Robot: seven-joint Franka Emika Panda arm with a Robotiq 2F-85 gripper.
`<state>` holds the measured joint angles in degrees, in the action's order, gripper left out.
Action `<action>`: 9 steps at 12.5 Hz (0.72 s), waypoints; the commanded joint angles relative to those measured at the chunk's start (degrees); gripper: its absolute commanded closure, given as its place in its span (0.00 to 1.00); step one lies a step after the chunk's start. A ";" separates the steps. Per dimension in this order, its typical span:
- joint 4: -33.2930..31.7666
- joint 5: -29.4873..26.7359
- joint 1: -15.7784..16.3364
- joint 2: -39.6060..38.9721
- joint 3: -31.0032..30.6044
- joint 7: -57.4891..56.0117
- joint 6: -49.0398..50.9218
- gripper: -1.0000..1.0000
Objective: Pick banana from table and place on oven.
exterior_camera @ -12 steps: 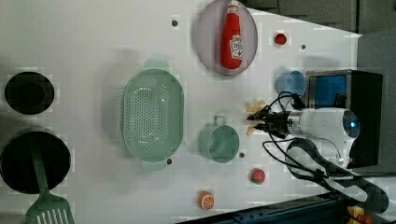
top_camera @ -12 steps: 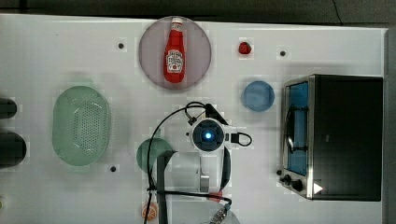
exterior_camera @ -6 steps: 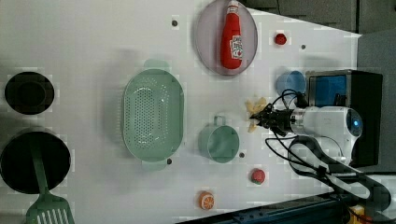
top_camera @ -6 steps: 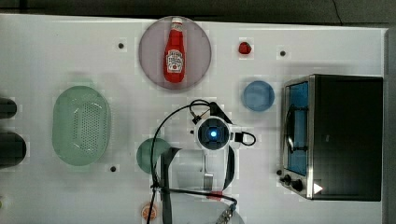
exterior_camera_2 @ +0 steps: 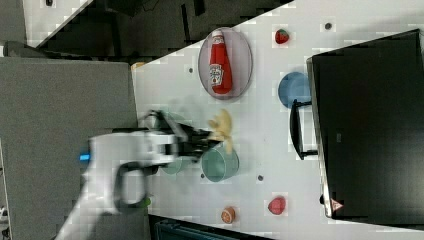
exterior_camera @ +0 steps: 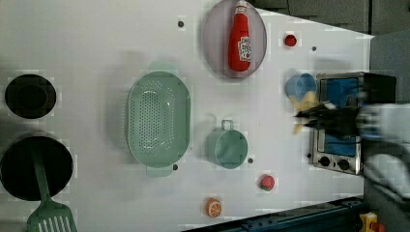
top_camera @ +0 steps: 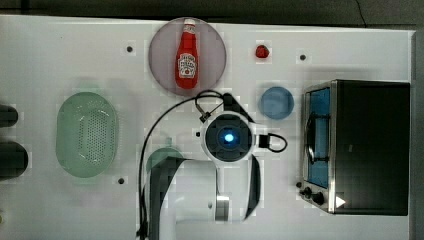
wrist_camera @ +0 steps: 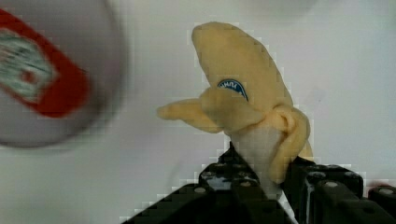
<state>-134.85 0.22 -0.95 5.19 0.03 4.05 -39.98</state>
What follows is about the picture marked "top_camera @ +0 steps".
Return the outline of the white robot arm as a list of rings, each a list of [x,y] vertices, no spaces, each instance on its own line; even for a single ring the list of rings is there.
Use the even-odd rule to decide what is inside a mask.
[[[254,150],[269,137],[229,94],[223,111],[201,119],[196,142],[205,157],[168,156],[149,171],[140,196],[141,240],[176,240],[179,221],[243,222],[260,202],[261,171]]]

